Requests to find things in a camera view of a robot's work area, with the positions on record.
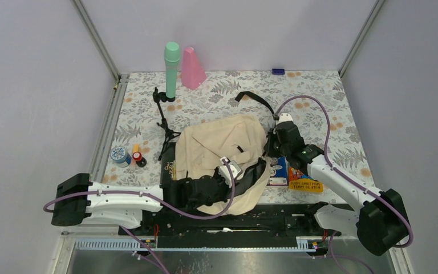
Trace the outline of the beige canvas backpack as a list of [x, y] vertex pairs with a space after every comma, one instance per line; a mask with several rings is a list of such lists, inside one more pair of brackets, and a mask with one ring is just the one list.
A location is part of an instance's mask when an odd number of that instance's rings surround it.
[[255, 114], [235, 114], [183, 129], [175, 148], [176, 178], [212, 176], [223, 157], [244, 171], [227, 215], [241, 215], [259, 202], [271, 175], [263, 156], [266, 132]]

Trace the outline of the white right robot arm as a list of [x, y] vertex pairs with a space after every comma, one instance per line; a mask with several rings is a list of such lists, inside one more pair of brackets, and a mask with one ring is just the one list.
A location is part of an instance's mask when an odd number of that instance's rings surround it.
[[325, 152], [306, 144], [290, 114], [276, 115], [264, 146], [269, 157], [284, 157], [297, 174], [322, 183], [340, 196], [350, 210], [319, 202], [304, 220], [305, 230], [319, 235], [325, 229], [355, 236], [370, 253], [383, 255], [412, 231], [400, 194], [353, 183], [347, 172], [328, 162]]

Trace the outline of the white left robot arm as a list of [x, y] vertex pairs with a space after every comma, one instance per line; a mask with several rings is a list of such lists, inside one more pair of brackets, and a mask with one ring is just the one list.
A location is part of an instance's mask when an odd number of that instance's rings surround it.
[[91, 181], [89, 174], [76, 174], [58, 185], [56, 198], [43, 209], [52, 213], [51, 224], [57, 227], [119, 225], [146, 235], [154, 220], [145, 211], [171, 209], [199, 220], [248, 212], [257, 205], [270, 174], [264, 158], [244, 168], [222, 158], [211, 175], [197, 179], [176, 179], [175, 167], [174, 162], [163, 162], [160, 184], [147, 187], [111, 186]]

